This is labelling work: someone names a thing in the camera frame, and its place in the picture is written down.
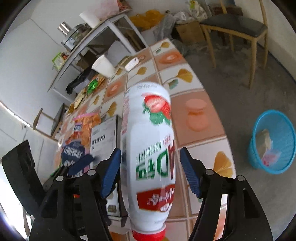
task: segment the red bottle cap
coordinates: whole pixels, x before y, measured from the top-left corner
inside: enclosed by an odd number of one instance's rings
[[[132,232],[134,239],[137,241],[162,241],[165,237],[165,229],[155,234],[141,234],[135,230]]]

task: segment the chair seat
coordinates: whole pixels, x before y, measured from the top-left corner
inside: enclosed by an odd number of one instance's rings
[[[226,28],[252,37],[258,37],[267,29],[266,25],[257,20],[233,14],[219,14],[201,21],[200,24]]]

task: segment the screw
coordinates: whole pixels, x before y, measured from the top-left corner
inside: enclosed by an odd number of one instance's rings
[[[64,179],[63,176],[58,176],[58,177],[57,177],[57,181],[58,181],[58,182],[62,181],[63,179]]]
[[[87,172],[87,174],[88,174],[89,176],[93,176],[93,175],[96,174],[96,171],[95,171],[94,169],[91,169],[91,170],[89,170],[89,171]]]
[[[214,171],[212,169],[207,169],[205,172],[209,176],[212,176],[214,174]]]
[[[239,181],[243,182],[243,181],[245,180],[245,177],[242,176],[242,175],[238,175],[238,176],[237,176],[237,179],[238,179]]]

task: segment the ad calcium milk bottle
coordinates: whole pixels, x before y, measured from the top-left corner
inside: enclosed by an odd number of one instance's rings
[[[170,95],[161,85],[143,82],[126,91],[121,141],[121,188],[133,236],[161,241],[176,182]]]

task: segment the white paper cup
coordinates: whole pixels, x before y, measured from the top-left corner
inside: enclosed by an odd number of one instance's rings
[[[99,18],[89,11],[84,11],[79,15],[91,28],[95,28],[101,21]]]
[[[101,75],[111,78],[115,74],[115,68],[106,58],[105,55],[100,56],[91,67]]]

